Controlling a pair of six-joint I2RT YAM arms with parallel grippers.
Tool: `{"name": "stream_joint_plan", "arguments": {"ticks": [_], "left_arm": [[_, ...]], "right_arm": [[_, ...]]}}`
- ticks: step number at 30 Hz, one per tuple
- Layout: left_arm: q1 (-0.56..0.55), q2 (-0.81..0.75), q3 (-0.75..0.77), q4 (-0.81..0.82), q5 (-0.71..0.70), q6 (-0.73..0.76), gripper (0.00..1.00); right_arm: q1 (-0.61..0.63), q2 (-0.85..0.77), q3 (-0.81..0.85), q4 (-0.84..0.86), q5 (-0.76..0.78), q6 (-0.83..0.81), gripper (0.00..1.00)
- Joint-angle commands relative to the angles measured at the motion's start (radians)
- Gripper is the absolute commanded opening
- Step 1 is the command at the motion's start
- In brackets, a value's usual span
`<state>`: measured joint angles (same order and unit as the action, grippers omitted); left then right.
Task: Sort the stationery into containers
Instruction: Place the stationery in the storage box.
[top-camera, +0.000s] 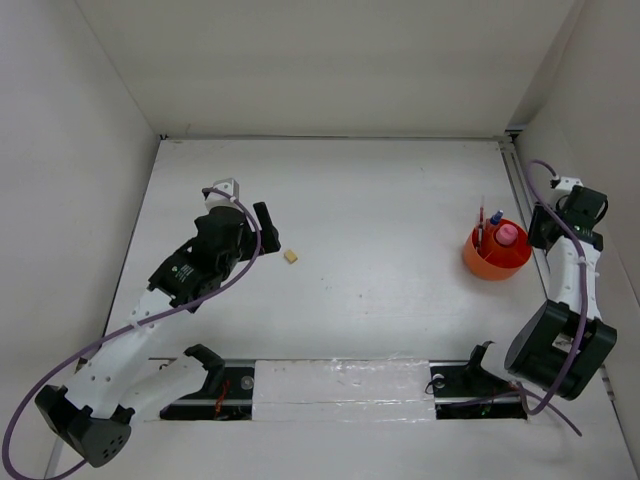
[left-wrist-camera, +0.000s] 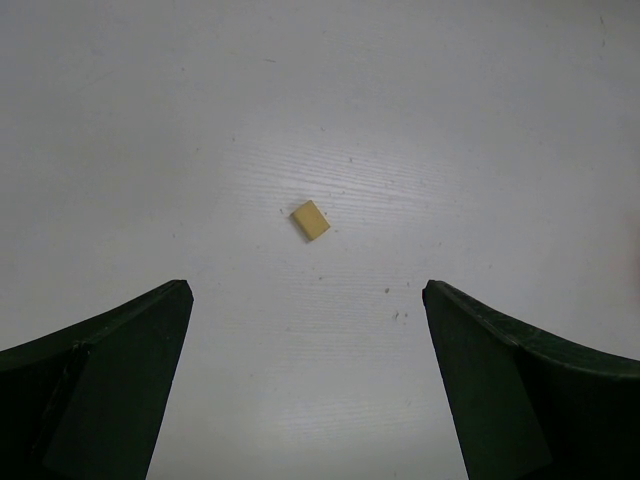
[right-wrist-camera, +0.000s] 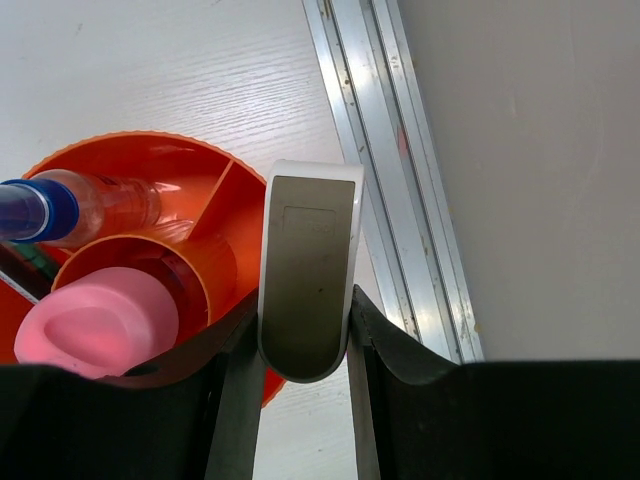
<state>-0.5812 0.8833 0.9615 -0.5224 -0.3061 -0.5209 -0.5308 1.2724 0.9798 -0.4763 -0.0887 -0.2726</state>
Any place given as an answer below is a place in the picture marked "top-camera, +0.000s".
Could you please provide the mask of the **yellow eraser cube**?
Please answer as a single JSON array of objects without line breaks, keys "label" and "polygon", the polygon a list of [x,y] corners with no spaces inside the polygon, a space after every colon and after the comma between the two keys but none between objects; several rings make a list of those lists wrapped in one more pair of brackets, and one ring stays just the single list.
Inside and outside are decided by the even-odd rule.
[{"label": "yellow eraser cube", "polygon": [[292,250],[285,251],[283,257],[289,264],[293,264],[298,260],[297,255]]}]

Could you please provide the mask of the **clear spray bottle blue cap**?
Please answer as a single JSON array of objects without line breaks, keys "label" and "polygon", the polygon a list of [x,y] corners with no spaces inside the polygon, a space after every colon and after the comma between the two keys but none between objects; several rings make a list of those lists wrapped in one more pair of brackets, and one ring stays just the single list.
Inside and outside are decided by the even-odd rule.
[{"label": "clear spray bottle blue cap", "polygon": [[492,215],[489,219],[488,228],[490,230],[494,230],[495,228],[497,228],[500,225],[503,215],[503,210],[498,210],[494,215]]}]

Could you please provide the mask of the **red ink pen refill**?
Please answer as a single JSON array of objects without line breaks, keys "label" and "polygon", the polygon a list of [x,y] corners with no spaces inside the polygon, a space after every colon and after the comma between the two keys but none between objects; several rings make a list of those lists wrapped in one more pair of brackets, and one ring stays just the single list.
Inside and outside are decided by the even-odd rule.
[{"label": "red ink pen refill", "polygon": [[484,244],[484,232],[485,232],[485,198],[481,198],[478,222],[476,226],[476,251],[481,254]]}]

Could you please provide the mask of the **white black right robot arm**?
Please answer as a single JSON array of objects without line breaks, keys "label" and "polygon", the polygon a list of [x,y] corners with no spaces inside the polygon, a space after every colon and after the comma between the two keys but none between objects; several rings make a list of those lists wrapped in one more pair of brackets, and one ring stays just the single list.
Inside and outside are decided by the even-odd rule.
[{"label": "white black right robot arm", "polygon": [[528,242],[546,254],[550,270],[547,300],[513,340],[504,367],[518,377],[549,390],[578,338],[581,300],[587,299],[585,331],[576,357],[555,394],[577,398],[600,368],[617,340],[617,331],[604,324],[596,301],[597,262],[604,247],[595,226],[608,206],[607,196],[586,188],[578,179],[551,182],[554,213],[572,229],[584,254],[546,210],[537,204],[529,226]]}]

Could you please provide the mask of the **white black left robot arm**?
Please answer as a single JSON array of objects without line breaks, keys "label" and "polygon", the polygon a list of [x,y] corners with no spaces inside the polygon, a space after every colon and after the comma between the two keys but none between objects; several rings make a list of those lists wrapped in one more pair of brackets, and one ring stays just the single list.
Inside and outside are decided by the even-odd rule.
[{"label": "white black left robot arm", "polygon": [[197,234],[164,260],[115,334],[61,386],[45,385],[35,404],[51,430],[94,468],[112,461],[133,426],[173,401],[222,387],[225,362],[208,347],[187,347],[168,366],[138,380],[151,355],[187,326],[200,305],[225,285],[235,266],[280,250],[265,203],[249,217],[223,199],[195,221]]}]

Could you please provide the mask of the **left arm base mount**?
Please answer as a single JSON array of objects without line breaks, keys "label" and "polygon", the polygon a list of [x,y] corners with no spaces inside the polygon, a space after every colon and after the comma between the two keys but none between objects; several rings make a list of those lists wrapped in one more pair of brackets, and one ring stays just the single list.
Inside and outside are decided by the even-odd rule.
[{"label": "left arm base mount", "polygon": [[207,375],[201,388],[166,406],[165,421],[249,421],[252,419],[255,360],[224,360],[202,344],[185,350]]}]

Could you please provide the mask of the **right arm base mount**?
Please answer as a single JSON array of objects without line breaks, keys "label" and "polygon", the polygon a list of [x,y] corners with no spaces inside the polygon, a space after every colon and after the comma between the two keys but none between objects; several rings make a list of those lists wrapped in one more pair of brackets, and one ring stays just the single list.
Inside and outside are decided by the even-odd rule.
[{"label": "right arm base mount", "polygon": [[467,360],[429,361],[425,394],[434,399],[437,420],[528,418],[510,383],[482,367],[491,344],[476,345]]}]

